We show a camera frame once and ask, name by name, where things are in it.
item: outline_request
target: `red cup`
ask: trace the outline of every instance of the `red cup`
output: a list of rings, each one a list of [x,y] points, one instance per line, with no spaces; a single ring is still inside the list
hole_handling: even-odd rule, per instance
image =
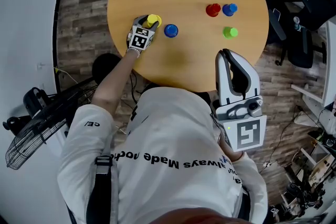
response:
[[[211,4],[206,7],[205,11],[207,15],[211,17],[216,17],[221,11],[221,6],[219,4]]]

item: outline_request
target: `black strap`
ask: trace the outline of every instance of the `black strap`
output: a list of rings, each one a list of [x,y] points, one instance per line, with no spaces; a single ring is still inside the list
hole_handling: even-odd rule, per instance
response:
[[[77,224],[77,221],[75,219],[74,213],[72,213],[72,211],[70,210],[70,208],[68,207],[67,204],[66,204],[66,206],[68,208],[68,213],[69,213],[71,224]]]
[[[238,214],[239,219],[244,219],[250,221],[250,212],[251,212],[251,198],[248,190],[243,186],[243,196],[241,197],[241,205]]]
[[[103,156],[97,157],[97,172],[95,187],[91,193],[87,211],[87,224],[109,224],[111,215],[111,166],[112,158],[106,162],[106,159],[101,160]],[[99,173],[99,166],[108,166],[108,172]]]

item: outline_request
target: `white wall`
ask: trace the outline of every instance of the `white wall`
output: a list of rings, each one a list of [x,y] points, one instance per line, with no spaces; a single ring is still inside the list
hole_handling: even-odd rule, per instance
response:
[[[32,87],[55,93],[52,26],[56,0],[0,0],[0,120],[12,115]],[[0,215],[9,224],[69,224],[58,190],[58,159],[42,146],[19,170],[6,167],[14,136],[0,126]]]

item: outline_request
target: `white t-shirt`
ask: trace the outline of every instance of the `white t-shirt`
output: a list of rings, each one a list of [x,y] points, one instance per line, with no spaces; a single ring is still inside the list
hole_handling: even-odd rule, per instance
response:
[[[143,93],[136,107],[126,141],[112,152],[118,167],[119,224],[148,224],[180,208],[206,207],[232,217],[241,184],[250,192],[250,221],[263,222],[266,184],[246,153],[234,163],[224,155],[203,99],[160,87]],[[95,159],[114,126],[106,110],[85,105],[77,110],[66,139],[58,182],[82,222],[95,184]]]

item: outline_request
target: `fan grille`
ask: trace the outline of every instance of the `fan grille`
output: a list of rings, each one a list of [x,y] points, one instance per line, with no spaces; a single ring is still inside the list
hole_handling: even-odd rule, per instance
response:
[[[40,111],[13,139],[7,152],[7,167],[19,169],[34,152],[46,143],[64,124],[66,117],[91,102],[97,85],[88,79],[59,94],[57,99]]]

